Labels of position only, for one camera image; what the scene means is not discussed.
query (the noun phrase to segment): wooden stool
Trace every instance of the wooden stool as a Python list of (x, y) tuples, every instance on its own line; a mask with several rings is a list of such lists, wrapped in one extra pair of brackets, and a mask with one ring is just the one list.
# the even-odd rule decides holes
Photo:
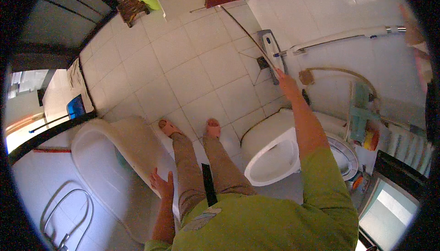
[(138, 13), (143, 11), (145, 14), (150, 13), (146, 4), (139, 0), (124, 0), (116, 8), (121, 14), (122, 20), (124, 23), (127, 23), (129, 28), (133, 27), (133, 21)]

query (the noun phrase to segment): beige pants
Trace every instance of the beige pants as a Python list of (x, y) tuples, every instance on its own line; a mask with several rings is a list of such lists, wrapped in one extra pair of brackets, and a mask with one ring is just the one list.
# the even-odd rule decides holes
[[(177, 166), (180, 219), (206, 199), (203, 175), (195, 157), (191, 140), (182, 134), (173, 133), (174, 156)], [(218, 138), (203, 137), (203, 146), (208, 157), (216, 194), (238, 193), (256, 195), (249, 180), (231, 161)]]

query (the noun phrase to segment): sandal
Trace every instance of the sandal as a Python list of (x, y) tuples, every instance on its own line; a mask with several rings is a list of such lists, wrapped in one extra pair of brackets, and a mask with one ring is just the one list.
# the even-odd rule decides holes
[(159, 129), (161, 129), (161, 131), (169, 138), (171, 138), (173, 133), (184, 134), (179, 128), (166, 119), (161, 119), (159, 121)]
[(210, 137), (220, 138), (220, 123), (215, 118), (210, 118), (206, 122), (206, 135)]

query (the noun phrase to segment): hand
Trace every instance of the hand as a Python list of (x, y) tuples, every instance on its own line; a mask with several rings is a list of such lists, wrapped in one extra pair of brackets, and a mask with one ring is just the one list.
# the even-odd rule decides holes
[(278, 68), (275, 68), (275, 73), (278, 76), (279, 86), (288, 100), (292, 101), (294, 99), (297, 99), (298, 96), (301, 96), (298, 89), (297, 81), (295, 79), (293, 79), (289, 75), (286, 75)]
[(174, 196), (174, 182), (173, 182), (173, 172), (168, 173), (168, 181), (166, 182), (157, 174), (157, 167), (154, 172), (150, 174), (151, 188), (157, 190), (161, 195), (161, 198), (173, 200)]

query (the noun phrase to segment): toilet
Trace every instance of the toilet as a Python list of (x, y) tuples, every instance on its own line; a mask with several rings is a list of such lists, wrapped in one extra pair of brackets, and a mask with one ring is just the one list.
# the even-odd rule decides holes
[[(314, 112), (327, 135), (333, 156), (346, 181), (354, 177), (359, 163), (354, 148), (343, 140), (345, 121)], [(253, 186), (266, 186), (300, 172), (295, 120), (292, 110), (280, 109), (251, 128), (242, 138), (245, 177)]]

